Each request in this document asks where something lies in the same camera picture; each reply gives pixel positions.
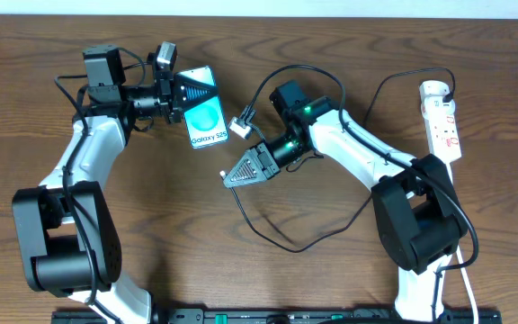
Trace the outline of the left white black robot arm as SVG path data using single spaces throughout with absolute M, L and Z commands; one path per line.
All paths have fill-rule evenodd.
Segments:
M 219 108 L 208 66 L 174 70 L 177 50 L 163 42 L 137 63 L 151 84 L 129 85 L 122 49 L 97 45 L 83 52 L 84 84 L 69 96 L 73 135 L 58 164 L 37 186 L 12 200 L 24 275 L 33 291 L 80 302 L 55 311 L 55 323 L 166 323 L 167 309 L 122 269 L 122 249 L 103 188 L 133 132 L 155 118 L 183 122 L 205 105 Z

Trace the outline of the blue screen Galaxy smartphone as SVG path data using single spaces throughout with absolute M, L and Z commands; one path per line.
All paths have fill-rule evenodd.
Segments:
M 195 77 L 199 81 L 213 83 L 218 87 L 211 67 L 197 67 L 178 72 Z M 195 108 L 181 108 L 189 134 L 189 141 L 194 149 L 202 149 L 226 142 L 228 131 L 219 95 Z

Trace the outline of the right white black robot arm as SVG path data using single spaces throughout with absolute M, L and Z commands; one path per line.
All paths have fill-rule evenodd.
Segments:
M 472 228 L 452 182 L 451 163 L 461 157 L 452 91 L 438 80 L 419 86 L 429 153 L 417 158 L 372 135 L 329 97 L 308 98 L 291 80 L 270 95 L 286 131 L 247 149 L 221 172 L 223 185 L 264 183 L 309 151 L 333 159 L 371 192 L 380 242 L 398 267 L 397 315 L 436 321 L 444 312 L 444 274 Z

